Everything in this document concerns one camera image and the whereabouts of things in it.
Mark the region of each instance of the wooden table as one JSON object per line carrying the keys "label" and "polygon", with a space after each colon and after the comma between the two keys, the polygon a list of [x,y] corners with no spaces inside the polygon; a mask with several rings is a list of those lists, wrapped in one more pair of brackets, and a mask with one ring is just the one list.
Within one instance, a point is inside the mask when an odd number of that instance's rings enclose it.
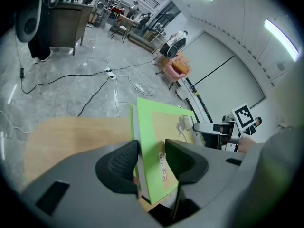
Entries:
{"label": "wooden table", "polygon": [[[130,118],[124,117],[56,117],[38,125],[30,134],[24,157],[28,183],[64,158],[102,146],[132,140]],[[150,205],[142,198],[139,203],[149,211],[160,202]]]}

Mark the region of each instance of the plug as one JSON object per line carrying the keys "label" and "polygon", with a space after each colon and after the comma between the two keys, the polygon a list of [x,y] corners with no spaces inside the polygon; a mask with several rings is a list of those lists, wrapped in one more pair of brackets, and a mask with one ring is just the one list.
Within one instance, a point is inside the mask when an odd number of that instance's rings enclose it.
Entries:
{"label": "plug", "polygon": [[24,78],[24,68],[20,69],[20,78],[23,79]]}

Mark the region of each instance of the marble floor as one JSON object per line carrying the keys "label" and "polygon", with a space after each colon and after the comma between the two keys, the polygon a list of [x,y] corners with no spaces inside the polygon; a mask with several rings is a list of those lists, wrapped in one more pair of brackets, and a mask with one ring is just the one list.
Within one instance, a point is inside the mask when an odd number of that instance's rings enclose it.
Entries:
{"label": "marble floor", "polygon": [[[119,75],[130,74],[134,83],[144,80],[155,88],[155,96],[138,93],[126,77],[119,77],[117,95],[116,81],[109,80],[92,99],[82,113],[82,117],[126,117],[130,105],[142,97],[164,104],[180,105],[188,109],[186,102],[175,95],[174,86],[163,75],[155,75],[157,66],[150,63],[152,55],[127,39],[122,44],[121,36],[102,28],[87,28],[82,46],[76,44],[73,56],[70,48],[53,48],[54,54],[47,62],[32,63],[27,44],[15,40],[15,31],[10,30],[0,39],[0,111],[4,112],[12,124],[24,131],[33,131],[37,124],[47,118],[57,116],[77,116],[91,96],[107,80],[105,73],[95,76],[69,76],[50,85],[37,86],[30,94],[21,90],[19,78],[19,58],[25,71],[24,91],[36,84],[48,83],[69,74],[93,74],[109,68],[124,68],[129,65],[144,64],[125,69]],[[23,156],[28,134],[12,128],[3,114],[0,114],[1,163],[16,191],[26,185]]]}

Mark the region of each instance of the chair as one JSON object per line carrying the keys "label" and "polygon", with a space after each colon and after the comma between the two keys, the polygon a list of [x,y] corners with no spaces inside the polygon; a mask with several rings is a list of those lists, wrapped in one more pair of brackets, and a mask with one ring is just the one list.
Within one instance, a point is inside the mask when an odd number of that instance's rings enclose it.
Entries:
{"label": "chair", "polygon": [[117,24],[114,26],[111,40],[113,39],[115,33],[117,33],[117,32],[121,32],[123,34],[122,40],[123,40],[123,38],[125,40],[131,29],[132,29],[132,23],[131,22],[129,22],[127,20],[119,19],[117,21]]}
{"label": "chair", "polygon": [[[177,72],[174,68],[173,68],[173,63],[175,61],[180,61],[180,63],[182,63],[184,66],[188,67],[189,68],[189,71],[187,74],[180,74],[179,72]],[[164,73],[166,75],[166,77],[168,78],[168,80],[171,82],[171,85],[169,87],[169,90],[171,89],[171,87],[173,86],[173,84],[178,81],[179,79],[181,78],[185,78],[187,77],[190,73],[192,72],[192,68],[190,66],[188,66],[182,59],[182,56],[178,56],[178,57],[175,57],[173,59],[170,59],[169,62],[167,63],[167,65],[165,66],[165,68],[159,72],[159,73],[156,73],[157,74],[160,74],[160,73]]]}

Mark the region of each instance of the book cover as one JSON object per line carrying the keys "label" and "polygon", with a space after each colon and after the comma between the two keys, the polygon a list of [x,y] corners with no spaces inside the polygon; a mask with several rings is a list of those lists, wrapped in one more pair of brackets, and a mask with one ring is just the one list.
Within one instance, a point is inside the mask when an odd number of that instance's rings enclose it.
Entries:
{"label": "book cover", "polygon": [[200,134],[192,130],[194,113],[171,105],[137,98],[133,107],[133,134],[140,143],[137,163],[142,196],[154,204],[178,185],[165,156],[165,140],[201,145]]}

